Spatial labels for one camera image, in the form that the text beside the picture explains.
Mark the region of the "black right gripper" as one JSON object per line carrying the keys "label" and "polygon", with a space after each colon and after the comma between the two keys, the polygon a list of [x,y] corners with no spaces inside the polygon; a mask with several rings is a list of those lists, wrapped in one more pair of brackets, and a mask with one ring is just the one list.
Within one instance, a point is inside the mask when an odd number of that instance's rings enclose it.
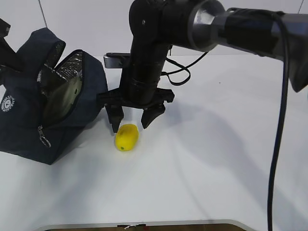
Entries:
{"label": "black right gripper", "polygon": [[174,98],[173,91],[167,89],[156,88],[154,91],[150,90],[146,93],[128,95],[120,88],[117,88],[97,94],[97,103],[105,107],[113,132],[117,133],[120,123],[124,118],[122,106],[147,108],[144,109],[141,117],[141,124],[146,129],[157,117],[165,112],[164,102],[171,103]]}

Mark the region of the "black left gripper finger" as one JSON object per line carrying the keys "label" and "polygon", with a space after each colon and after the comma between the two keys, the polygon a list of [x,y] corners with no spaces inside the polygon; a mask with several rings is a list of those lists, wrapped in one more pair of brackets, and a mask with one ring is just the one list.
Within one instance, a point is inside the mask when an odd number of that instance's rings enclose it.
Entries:
{"label": "black left gripper finger", "polygon": [[0,20],[0,65],[21,72],[24,69],[24,63],[5,40],[10,28],[10,24]]}

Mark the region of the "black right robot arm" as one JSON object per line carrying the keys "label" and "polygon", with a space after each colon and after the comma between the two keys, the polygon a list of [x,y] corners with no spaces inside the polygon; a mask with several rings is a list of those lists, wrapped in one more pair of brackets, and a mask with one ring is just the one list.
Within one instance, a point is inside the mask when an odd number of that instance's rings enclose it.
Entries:
{"label": "black right robot arm", "polygon": [[217,0],[136,0],[129,10],[133,35],[129,53],[107,53],[106,68],[121,69],[117,89],[101,93],[113,131],[123,108],[143,110],[147,128],[165,112],[174,93],[161,89],[163,67],[172,46],[208,54],[217,45],[285,61],[294,91],[308,84],[308,16],[263,9],[225,9]]}

